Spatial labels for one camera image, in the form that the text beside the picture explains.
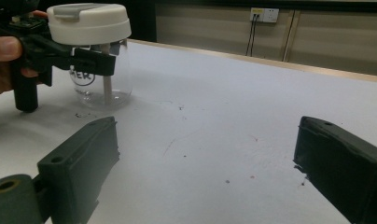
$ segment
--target cable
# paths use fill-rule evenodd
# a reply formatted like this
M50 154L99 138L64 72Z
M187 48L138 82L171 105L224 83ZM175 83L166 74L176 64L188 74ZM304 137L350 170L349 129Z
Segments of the cable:
M253 51L253 40L255 38L255 32L256 32L256 21L258 20L258 14L253 14L253 18L252 18L252 25L251 25L251 28L250 28L250 35L249 35L249 41L247 42L247 47L246 47L246 55L247 56L247 52L249 51L249 46L250 46L250 39L252 39L252 47L251 47L251 50L250 50L250 56L252 56L252 51Z

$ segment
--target mounting hole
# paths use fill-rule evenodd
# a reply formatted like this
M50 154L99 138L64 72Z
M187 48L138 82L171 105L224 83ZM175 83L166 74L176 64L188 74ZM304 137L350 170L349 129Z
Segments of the mounting hole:
M14 189L18 186L20 180L9 179L0 184L0 193L5 193L11 189Z
M51 160L51 162L53 162L53 163L57 163L57 162L60 162L60 161L63 161L63 157L55 157Z

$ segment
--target hand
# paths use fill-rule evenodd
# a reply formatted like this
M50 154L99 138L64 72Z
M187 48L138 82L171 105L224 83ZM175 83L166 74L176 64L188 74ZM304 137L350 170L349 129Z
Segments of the hand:
M8 62L18 59L21 54L22 46L18 39L12 36L0 37L0 94L12 90ZM22 68L21 73L26 77L37 77L37 72L28 68Z

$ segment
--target white table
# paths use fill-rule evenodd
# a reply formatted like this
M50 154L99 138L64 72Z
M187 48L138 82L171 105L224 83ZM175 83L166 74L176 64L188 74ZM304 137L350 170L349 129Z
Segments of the white table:
M35 176L82 126L115 116L121 160L90 223L348 223L301 184L298 125L325 119L377 146L377 77L134 42L129 53L133 95L121 110L81 106L62 71L39 86L32 114L0 96L0 178Z

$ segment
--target white cap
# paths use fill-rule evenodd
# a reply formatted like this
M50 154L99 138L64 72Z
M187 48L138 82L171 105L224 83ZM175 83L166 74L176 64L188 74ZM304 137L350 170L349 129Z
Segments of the white cap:
M97 45L131 35L130 20L118 4L68 4L47 9L52 39L65 45Z

